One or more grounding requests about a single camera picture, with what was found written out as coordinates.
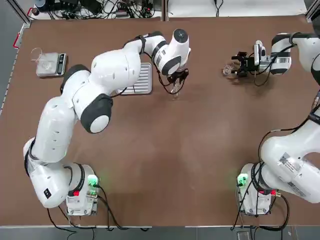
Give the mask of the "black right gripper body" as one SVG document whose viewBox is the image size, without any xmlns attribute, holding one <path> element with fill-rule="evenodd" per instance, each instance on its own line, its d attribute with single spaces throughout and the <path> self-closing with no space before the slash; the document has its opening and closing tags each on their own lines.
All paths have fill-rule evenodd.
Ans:
<svg viewBox="0 0 320 240">
<path fill-rule="evenodd" d="M 259 70 L 259 61 L 255 65 L 255 58 L 253 56 L 244 57 L 243 60 L 243 71 L 248 74 L 249 72 L 254 72 Z"/>
</svg>

